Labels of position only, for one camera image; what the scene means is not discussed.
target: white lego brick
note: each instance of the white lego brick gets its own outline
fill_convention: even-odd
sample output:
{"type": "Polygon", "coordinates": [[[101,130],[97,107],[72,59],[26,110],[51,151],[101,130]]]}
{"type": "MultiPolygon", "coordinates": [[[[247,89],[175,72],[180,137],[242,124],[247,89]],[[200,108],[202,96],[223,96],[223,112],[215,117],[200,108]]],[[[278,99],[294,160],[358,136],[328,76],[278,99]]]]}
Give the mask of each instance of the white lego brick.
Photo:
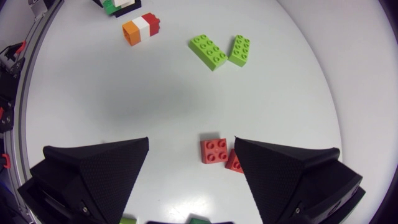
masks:
{"type": "Polygon", "coordinates": [[[131,4],[134,4],[134,3],[136,3],[136,0],[130,0],[129,2],[124,3],[124,4],[121,5],[121,6],[122,6],[122,8],[124,8],[124,7],[127,7],[127,6],[129,6],[129,5],[131,5],[131,4]]]}
{"type": "Polygon", "coordinates": [[[145,40],[146,38],[150,37],[149,32],[149,23],[142,18],[141,16],[132,20],[132,22],[138,27],[139,35],[141,41],[145,40]]]}
{"type": "Polygon", "coordinates": [[[130,0],[112,0],[112,3],[115,7],[119,7],[125,3],[128,3],[130,0]]]}

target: cable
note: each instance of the cable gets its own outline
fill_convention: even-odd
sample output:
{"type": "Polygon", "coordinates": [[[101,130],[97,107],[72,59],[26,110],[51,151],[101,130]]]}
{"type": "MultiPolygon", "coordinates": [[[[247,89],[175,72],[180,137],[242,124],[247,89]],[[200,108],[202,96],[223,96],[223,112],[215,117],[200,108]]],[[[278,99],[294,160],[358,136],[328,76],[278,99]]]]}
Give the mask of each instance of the cable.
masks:
{"type": "Polygon", "coordinates": [[[8,206],[7,204],[6,204],[6,207],[8,209],[11,209],[14,213],[16,213],[18,216],[20,216],[27,224],[29,224],[29,222],[26,220],[26,218],[23,217],[17,210],[13,209],[12,207],[8,206]]]}

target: metal rail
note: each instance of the metal rail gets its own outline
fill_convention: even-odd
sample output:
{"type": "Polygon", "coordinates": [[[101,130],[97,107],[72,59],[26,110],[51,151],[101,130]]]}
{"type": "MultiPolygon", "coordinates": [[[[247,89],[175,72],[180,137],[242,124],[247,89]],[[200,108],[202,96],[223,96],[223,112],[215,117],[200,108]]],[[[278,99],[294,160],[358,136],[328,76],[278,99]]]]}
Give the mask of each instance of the metal rail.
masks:
{"type": "Polygon", "coordinates": [[[18,193],[18,188],[29,180],[32,176],[29,172],[29,161],[27,158],[26,147],[26,106],[27,94],[29,92],[30,80],[32,72],[42,45],[44,36],[50,27],[55,15],[57,14],[63,0],[55,0],[52,7],[45,13],[43,17],[35,21],[27,38],[27,45],[20,57],[25,57],[25,64],[21,70],[21,77],[18,84],[16,95],[16,103],[14,107],[14,129],[4,133],[4,149],[9,155],[11,168],[8,174],[11,182],[11,191],[13,192],[18,208],[21,214],[30,223],[39,223],[32,211],[25,204],[24,200],[18,193]]]}

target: dark green lego brick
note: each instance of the dark green lego brick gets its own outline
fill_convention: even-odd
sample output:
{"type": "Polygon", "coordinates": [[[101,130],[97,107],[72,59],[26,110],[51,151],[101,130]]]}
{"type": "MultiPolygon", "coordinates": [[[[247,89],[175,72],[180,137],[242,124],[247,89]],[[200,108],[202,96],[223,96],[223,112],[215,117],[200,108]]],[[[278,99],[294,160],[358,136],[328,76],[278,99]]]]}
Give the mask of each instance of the dark green lego brick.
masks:
{"type": "Polygon", "coordinates": [[[189,222],[189,224],[211,224],[211,223],[209,221],[200,220],[197,218],[191,218],[191,221],[189,222]]]}
{"type": "Polygon", "coordinates": [[[188,46],[211,71],[220,67],[228,59],[226,54],[205,34],[194,37],[188,46]]]}
{"type": "Polygon", "coordinates": [[[105,2],[103,3],[103,6],[104,6],[104,9],[105,9],[105,12],[106,12],[108,15],[111,15],[111,14],[113,14],[114,12],[116,12],[117,10],[119,10],[119,9],[122,8],[121,6],[115,7],[115,6],[113,5],[113,3],[112,3],[111,0],[105,0],[105,2]]]}
{"type": "Polygon", "coordinates": [[[237,35],[228,60],[242,67],[248,60],[249,48],[250,40],[237,35]]]}
{"type": "Polygon", "coordinates": [[[133,220],[130,218],[122,218],[120,220],[120,224],[136,224],[136,223],[137,223],[137,220],[133,220]]]}

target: red lego brick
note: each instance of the red lego brick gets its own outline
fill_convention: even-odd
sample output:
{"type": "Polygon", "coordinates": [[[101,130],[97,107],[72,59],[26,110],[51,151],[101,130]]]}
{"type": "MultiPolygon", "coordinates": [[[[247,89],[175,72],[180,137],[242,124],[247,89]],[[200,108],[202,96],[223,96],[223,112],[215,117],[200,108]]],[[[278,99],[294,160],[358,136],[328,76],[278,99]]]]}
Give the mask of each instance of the red lego brick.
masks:
{"type": "Polygon", "coordinates": [[[0,120],[1,120],[1,118],[2,118],[3,112],[4,112],[4,110],[3,110],[3,108],[0,106],[0,120]]]}
{"type": "Polygon", "coordinates": [[[149,35],[153,36],[159,32],[160,29],[160,19],[156,18],[152,13],[147,13],[142,16],[149,23],[149,35]]]}
{"type": "Polygon", "coordinates": [[[213,139],[200,142],[201,161],[204,164],[225,162],[228,159],[226,139],[213,139]]]}
{"type": "Polygon", "coordinates": [[[228,162],[225,164],[225,168],[243,174],[241,164],[239,163],[238,157],[235,154],[235,149],[231,149],[231,152],[229,153],[228,162]]]}

